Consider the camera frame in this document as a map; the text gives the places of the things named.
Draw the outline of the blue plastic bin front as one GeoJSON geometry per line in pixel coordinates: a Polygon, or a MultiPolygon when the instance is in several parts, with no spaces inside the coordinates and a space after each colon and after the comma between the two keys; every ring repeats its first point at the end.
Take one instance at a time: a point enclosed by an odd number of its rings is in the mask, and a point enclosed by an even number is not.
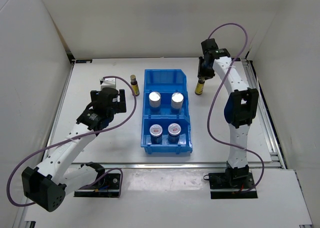
{"type": "Polygon", "coordinates": [[[191,124],[190,119],[185,116],[143,116],[141,126],[141,146],[148,154],[152,153],[191,153],[191,124]],[[168,126],[171,123],[178,123],[181,126],[181,133],[178,143],[170,143],[168,141],[168,126]],[[162,143],[152,144],[150,136],[150,126],[160,124],[163,128],[162,143]]]}

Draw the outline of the black label left corner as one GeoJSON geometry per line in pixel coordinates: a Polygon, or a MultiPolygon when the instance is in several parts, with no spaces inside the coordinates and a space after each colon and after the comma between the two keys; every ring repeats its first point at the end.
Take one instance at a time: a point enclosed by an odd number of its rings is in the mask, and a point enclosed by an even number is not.
{"type": "Polygon", "coordinates": [[[92,63],[92,59],[77,59],[75,61],[75,63],[79,63],[79,64],[88,64],[88,63],[92,63]]]}

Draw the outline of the blue plastic bin middle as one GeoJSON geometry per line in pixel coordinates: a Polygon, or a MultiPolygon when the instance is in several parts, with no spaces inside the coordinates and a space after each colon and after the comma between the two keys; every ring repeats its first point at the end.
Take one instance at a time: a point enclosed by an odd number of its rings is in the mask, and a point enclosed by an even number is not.
{"type": "Polygon", "coordinates": [[[145,92],[143,95],[143,116],[170,116],[170,115],[179,115],[185,116],[188,119],[190,118],[189,113],[189,97],[187,92],[178,91],[183,95],[183,103],[180,113],[177,111],[173,111],[171,107],[171,99],[172,99],[172,92],[161,92],[161,101],[159,108],[152,108],[149,102],[149,94],[150,91],[145,92]]]}

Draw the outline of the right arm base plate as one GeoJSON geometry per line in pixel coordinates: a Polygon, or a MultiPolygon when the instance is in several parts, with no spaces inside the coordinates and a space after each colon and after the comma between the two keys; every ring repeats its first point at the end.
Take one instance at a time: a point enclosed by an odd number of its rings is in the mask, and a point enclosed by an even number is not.
{"type": "Polygon", "coordinates": [[[210,198],[212,200],[228,199],[257,199],[257,191],[254,186],[254,179],[251,172],[248,177],[230,185],[225,173],[208,173],[203,180],[209,182],[210,198]]]}

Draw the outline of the aluminium frame rail front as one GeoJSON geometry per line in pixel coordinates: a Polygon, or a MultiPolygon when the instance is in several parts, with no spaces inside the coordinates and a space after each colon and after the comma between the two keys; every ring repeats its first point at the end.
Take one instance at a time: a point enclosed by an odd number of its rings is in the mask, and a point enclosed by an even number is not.
{"type": "MultiPolygon", "coordinates": [[[[77,169],[84,163],[72,163],[67,169],[77,169]]],[[[226,162],[223,163],[100,163],[101,166],[121,169],[225,169],[226,162]]],[[[252,169],[262,168],[260,162],[251,162],[249,167],[252,169]]],[[[265,168],[281,168],[279,161],[264,162],[265,168]]]]}

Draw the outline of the blue plastic bin rear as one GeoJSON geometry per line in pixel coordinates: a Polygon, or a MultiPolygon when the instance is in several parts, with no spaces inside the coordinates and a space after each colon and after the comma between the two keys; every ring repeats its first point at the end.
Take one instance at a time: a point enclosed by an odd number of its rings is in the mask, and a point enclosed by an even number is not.
{"type": "Polygon", "coordinates": [[[187,92],[187,76],[181,69],[146,69],[144,92],[187,92]]]}

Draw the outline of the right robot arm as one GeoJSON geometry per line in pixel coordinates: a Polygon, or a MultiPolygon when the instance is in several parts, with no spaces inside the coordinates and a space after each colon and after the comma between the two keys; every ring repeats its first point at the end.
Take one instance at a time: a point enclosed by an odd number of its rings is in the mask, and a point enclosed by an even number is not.
{"type": "Polygon", "coordinates": [[[225,48],[219,48],[215,39],[209,38],[201,42],[203,56],[199,57],[198,83],[195,89],[197,95],[203,92],[206,80],[216,74],[224,81],[228,92],[228,100],[224,108],[224,118],[229,125],[230,152],[224,181],[230,188],[242,186],[249,176],[247,160],[248,132],[256,117],[259,92],[241,78],[232,64],[230,53],[225,48]]]}

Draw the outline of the white blue can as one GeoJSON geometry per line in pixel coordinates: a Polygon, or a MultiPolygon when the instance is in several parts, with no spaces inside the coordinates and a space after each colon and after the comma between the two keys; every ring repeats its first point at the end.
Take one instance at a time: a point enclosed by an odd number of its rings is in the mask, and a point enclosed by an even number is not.
{"type": "Polygon", "coordinates": [[[153,91],[149,94],[148,99],[151,112],[159,113],[161,109],[161,94],[153,91]]]}
{"type": "Polygon", "coordinates": [[[180,114],[184,102],[184,96],[180,92],[175,92],[171,96],[171,110],[173,113],[180,114]]]}

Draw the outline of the grey-lid spice jar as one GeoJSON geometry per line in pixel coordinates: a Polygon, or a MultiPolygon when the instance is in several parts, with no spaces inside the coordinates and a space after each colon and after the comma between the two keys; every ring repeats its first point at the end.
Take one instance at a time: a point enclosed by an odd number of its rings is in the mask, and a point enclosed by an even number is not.
{"type": "Polygon", "coordinates": [[[171,123],[168,126],[168,141],[170,143],[178,143],[182,128],[178,123],[171,123]]]}
{"type": "Polygon", "coordinates": [[[163,128],[160,124],[153,124],[149,128],[150,141],[152,144],[161,144],[163,128]]]}

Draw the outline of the brown bottle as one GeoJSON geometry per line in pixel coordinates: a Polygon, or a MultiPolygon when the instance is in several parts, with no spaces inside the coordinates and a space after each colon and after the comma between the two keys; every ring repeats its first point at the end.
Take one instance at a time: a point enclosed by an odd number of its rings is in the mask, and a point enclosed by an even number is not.
{"type": "Polygon", "coordinates": [[[133,89],[134,95],[135,96],[139,96],[140,90],[139,90],[139,86],[138,86],[138,82],[137,82],[136,76],[134,74],[130,76],[130,83],[131,83],[131,87],[133,89]]]}
{"type": "Polygon", "coordinates": [[[205,80],[203,79],[198,79],[198,82],[197,82],[197,85],[195,87],[195,94],[196,95],[202,95],[203,93],[203,88],[204,88],[204,85],[205,85],[205,80]]]}

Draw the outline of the blue plastic bin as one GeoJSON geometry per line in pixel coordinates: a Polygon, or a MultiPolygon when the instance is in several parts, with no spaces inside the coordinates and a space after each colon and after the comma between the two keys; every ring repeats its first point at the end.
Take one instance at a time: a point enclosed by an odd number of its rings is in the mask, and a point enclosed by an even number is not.
{"type": "Polygon", "coordinates": [[[149,94],[150,91],[145,92],[143,95],[143,116],[170,116],[170,115],[179,115],[185,116],[188,119],[190,118],[189,113],[189,97],[187,92],[178,91],[183,95],[183,103],[180,113],[177,111],[173,111],[171,107],[171,99],[172,99],[172,92],[161,92],[161,101],[159,108],[152,108],[149,102],[149,94]]]}
{"type": "Polygon", "coordinates": [[[185,116],[143,116],[141,126],[141,146],[148,154],[152,153],[191,153],[191,124],[190,119],[185,116]],[[181,126],[181,133],[178,143],[170,143],[168,141],[168,126],[171,123],[178,123],[181,126]],[[152,144],[150,136],[150,126],[160,124],[163,128],[162,143],[152,144]]]}
{"type": "Polygon", "coordinates": [[[187,92],[187,76],[181,69],[146,69],[144,92],[187,92]]]}

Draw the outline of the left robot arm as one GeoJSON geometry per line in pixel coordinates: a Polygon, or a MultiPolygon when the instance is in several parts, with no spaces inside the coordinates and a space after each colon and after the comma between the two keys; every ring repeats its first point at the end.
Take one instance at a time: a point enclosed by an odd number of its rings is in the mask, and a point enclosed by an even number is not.
{"type": "Polygon", "coordinates": [[[67,142],[35,168],[27,167],[22,172],[24,195],[48,212],[55,211],[66,195],[82,187],[100,189],[106,186],[105,169],[98,163],[85,163],[76,171],[66,173],[80,152],[112,122],[114,115],[127,110],[123,89],[103,88],[90,94],[91,103],[77,118],[67,142]]]}

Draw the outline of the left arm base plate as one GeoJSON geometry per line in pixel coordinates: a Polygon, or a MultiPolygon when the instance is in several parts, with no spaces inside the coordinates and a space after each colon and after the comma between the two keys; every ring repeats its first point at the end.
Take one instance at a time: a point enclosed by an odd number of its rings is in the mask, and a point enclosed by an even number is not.
{"type": "Polygon", "coordinates": [[[102,178],[91,186],[73,193],[76,198],[119,198],[122,193],[123,171],[112,168],[104,172],[102,178]]]}

